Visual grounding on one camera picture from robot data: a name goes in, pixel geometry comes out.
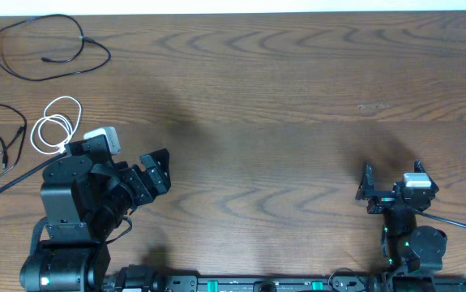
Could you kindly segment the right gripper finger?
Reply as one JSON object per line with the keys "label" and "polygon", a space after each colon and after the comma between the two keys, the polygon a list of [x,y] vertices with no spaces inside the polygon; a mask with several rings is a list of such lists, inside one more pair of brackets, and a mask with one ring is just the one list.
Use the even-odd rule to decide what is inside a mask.
{"label": "right gripper finger", "polygon": [[370,164],[365,163],[361,182],[357,189],[356,200],[368,200],[371,196],[374,195],[374,192],[375,184],[373,167]]}
{"label": "right gripper finger", "polygon": [[420,160],[415,160],[414,161],[413,168],[414,168],[414,173],[415,174],[421,174],[423,177],[430,180],[430,176],[427,174],[427,172],[426,172],[426,170],[425,170],[425,168],[422,165]]}

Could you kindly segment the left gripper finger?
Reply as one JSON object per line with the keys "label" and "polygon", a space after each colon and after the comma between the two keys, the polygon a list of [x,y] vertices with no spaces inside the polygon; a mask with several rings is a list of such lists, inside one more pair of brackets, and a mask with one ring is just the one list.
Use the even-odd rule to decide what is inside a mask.
{"label": "left gripper finger", "polygon": [[152,185],[152,192],[155,195],[166,194],[171,187],[171,180],[169,171],[161,162],[155,162],[153,165],[147,167],[147,175],[150,178]]}
{"label": "left gripper finger", "polygon": [[170,154],[167,148],[162,148],[148,154],[144,154],[140,157],[141,163],[147,168],[159,168],[160,170],[169,169],[169,158]]}

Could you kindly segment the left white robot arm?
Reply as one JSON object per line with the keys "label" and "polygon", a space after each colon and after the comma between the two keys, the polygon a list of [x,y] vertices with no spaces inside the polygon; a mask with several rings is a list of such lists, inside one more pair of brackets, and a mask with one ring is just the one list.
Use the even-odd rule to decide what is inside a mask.
{"label": "left white robot arm", "polygon": [[110,235],[140,206],[171,187],[169,151],[114,162],[104,135],[69,143],[43,172],[45,217],[33,229],[19,280],[26,291],[163,291],[166,278],[129,266],[107,273]]}

